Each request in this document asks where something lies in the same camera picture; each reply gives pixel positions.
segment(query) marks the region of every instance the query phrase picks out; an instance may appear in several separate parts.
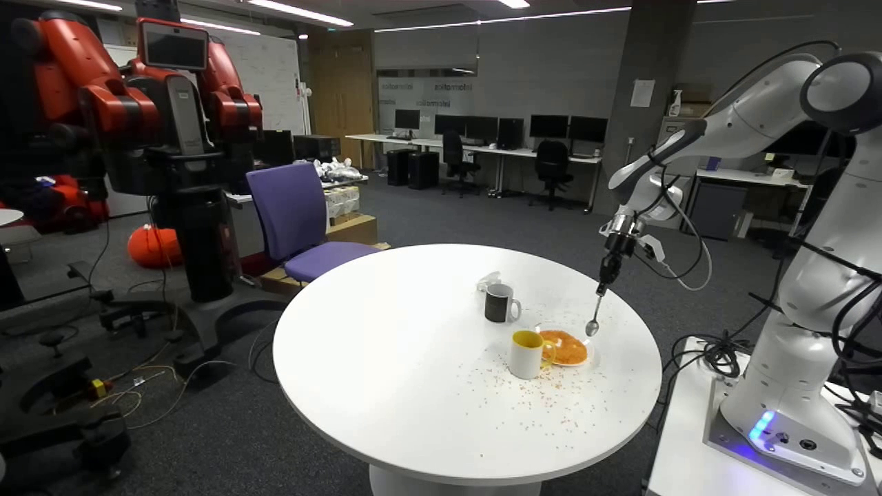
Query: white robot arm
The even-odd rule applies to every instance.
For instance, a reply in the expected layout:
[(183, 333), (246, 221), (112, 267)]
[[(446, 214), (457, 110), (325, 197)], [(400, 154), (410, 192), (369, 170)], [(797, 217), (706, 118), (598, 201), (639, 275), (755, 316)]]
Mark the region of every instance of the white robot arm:
[(720, 414), (764, 456), (862, 486), (868, 468), (859, 438), (822, 400), (822, 389), (843, 356), (841, 340), (868, 314), (882, 290), (879, 55), (841, 55), (828, 64), (788, 62), (766, 71), (734, 104), (621, 168), (610, 181), (621, 209), (604, 232), (610, 254), (600, 264), (598, 296), (614, 282), (628, 245), (636, 245), (643, 217), (666, 214), (651, 209), (672, 209), (666, 201), (653, 208), (665, 192), (658, 170), (666, 162), (698, 154), (751, 158), (808, 118), (858, 135), (858, 151), (782, 275), (779, 312), (768, 314), (751, 370), (735, 380)]

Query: blue light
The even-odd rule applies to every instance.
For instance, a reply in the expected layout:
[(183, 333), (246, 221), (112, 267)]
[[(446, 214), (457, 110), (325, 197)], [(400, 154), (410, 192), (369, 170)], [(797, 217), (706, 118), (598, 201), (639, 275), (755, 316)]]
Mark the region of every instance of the blue light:
[(752, 424), (751, 442), (757, 442), (757, 438), (766, 432), (766, 428), (771, 424), (771, 418), (774, 418), (774, 414), (766, 412), (766, 414)]

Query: ceiling light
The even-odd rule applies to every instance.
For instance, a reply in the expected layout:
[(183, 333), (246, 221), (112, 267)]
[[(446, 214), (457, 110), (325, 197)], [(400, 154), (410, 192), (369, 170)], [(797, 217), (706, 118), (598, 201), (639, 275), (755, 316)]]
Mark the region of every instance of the ceiling light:
[(112, 6), (112, 4), (95, 4), (95, 0), (61, 0), (61, 4), (70, 4), (70, 6), (86, 6), (86, 9), (97, 9), (97, 12), (122, 12), (122, 6)]
[(206, 27), (206, 31), (230, 31), (230, 34), (239, 34), (239, 35), (259, 35), (259, 31), (246, 31), (246, 27), (234, 27), (234, 26), (219, 26), (219, 22), (205, 22), (205, 19), (183, 19), (186, 26), (195, 26), (195, 27)]
[(507, 6), (507, 9), (515, 9), (515, 12), (529, 9), (527, 0), (500, 0), (500, 4)]
[(454, 27), (511, 26), (511, 22), (534, 22), (534, 19), (606, 17), (606, 13), (624, 13), (624, 12), (632, 12), (632, 6), (555, 12), (555, 13), (529, 13), (529, 17), (496, 17), (496, 19), (471, 19), (471, 22), (440, 22), (440, 26), (402, 26), (402, 27), (381, 27), (374, 34), (454, 31)]
[(276, 4), (276, 0), (248, 0), (250, 6), (268, 9), (268, 12), (281, 12), (289, 17), (300, 17), (300, 19), (311, 19), (311, 22), (323, 22), (323, 26), (336, 26), (336, 27), (354, 27), (354, 22), (341, 19), (341, 17), (329, 17), (319, 12), (305, 12), (305, 9), (294, 9), (287, 4)]

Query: purple chair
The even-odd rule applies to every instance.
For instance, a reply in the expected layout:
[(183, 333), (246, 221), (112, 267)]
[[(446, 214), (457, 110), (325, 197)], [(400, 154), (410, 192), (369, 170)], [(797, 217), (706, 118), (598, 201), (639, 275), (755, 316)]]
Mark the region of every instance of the purple chair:
[(325, 241), (323, 181), (308, 162), (250, 170), (248, 188), (264, 228), (264, 250), (287, 275), (314, 282), (374, 254), (369, 245)]

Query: black mug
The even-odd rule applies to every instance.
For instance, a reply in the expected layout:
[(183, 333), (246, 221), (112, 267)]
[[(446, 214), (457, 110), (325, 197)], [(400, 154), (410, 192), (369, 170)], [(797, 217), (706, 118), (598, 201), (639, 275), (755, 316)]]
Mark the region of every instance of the black mug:
[(486, 316), (490, 322), (505, 322), (507, 319), (507, 308), (515, 308), (515, 316), (522, 316), (522, 304), (513, 299), (513, 290), (505, 283), (487, 283), (486, 286)]

